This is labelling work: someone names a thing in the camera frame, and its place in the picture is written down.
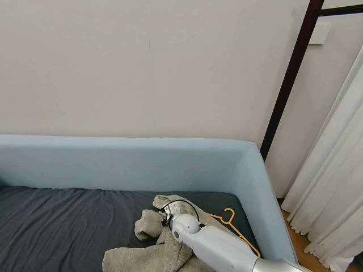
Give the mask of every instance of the light blue bed frame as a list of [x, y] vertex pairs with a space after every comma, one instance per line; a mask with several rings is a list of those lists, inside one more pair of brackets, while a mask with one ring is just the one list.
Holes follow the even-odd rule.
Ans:
[[254, 142], [0, 135], [0, 186], [236, 195], [264, 258], [296, 262]]

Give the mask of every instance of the dark gray bed sheet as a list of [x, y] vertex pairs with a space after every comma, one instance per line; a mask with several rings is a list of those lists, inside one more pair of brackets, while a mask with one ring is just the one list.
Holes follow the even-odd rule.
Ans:
[[121, 192], [87, 189], [0, 188], [0, 271], [101, 271], [104, 252], [146, 247], [134, 222], [153, 209], [157, 194], [178, 194], [204, 211], [235, 210], [234, 225], [257, 246], [236, 196], [199, 192]]

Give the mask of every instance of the orange clothes hanger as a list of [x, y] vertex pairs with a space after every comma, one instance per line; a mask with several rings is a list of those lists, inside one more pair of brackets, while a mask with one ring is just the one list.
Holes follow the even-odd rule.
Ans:
[[225, 211], [230, 211], [232, 214], [231, 214], [231, 217], [228, 221], [224, 221], [223, 217], [222, 216], [218, 216], [218, 215], [214, 215], [214, 214], [208, 214], [210, 215], [211, 217], [214, 217], [214, 218], [217, 218], [219, 219], [223, 224], [225, 225], [228, 225], [230, 226], [238, 235], [239, 235], [239, 238], [241, 238], [242, 240], [244, 240], [249, 246], [250, 248], [256, 253], [256, 255], [260, 258], [261, 257], [261, 254], [260, 252], [254, 247], [254, 245], [252, 245], [250, 243], [250, 241], [248, 241], [243, 235], [242, 233], [239, 232], [238, 229], [236, 229], [236, 227], [232, 224], [232, 220], [234, 218], [234, 215], [235, 215], [235, 212], [233, 209], [231, 208], [225, 208]]

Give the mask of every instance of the white robotic arm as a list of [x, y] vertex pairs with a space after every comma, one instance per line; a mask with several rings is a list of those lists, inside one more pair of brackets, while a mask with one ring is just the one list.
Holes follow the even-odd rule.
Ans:
[[194, 254], [216, 272], [311, 272], [284, 260], [258, 258], [241, 239], [213, 226], [204, 226], [191, 214], [180, 214], [177, 203], [164, 208], [163, 220], [173, 237], [193, 249]]

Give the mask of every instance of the gray towel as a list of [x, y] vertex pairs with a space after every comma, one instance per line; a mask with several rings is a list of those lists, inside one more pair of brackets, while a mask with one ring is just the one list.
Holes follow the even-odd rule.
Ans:
[[[161, 209], [177, 199], [178, 195], [157, 195], [153, 206]], [[193, 208], [184, 202], [178, 202], [182, 213], [195, 214]], [[221, 223], [213, 219], [202, 209], [193, 204], [199, 220], [206, 226], [215, 226], [230, 232]], [[151, 210], [142, 211], [141, 219], [135, 222], [135, 235], [139, 240], [159, 237], [157, 244], [147, 248], [115, 248], [105, 252], [102, 269], [104, 272], [212, 272], [213, 270], [200, 261], [190, 247], [177, 242], [168, 227], [161, 225], [162, 215]]]

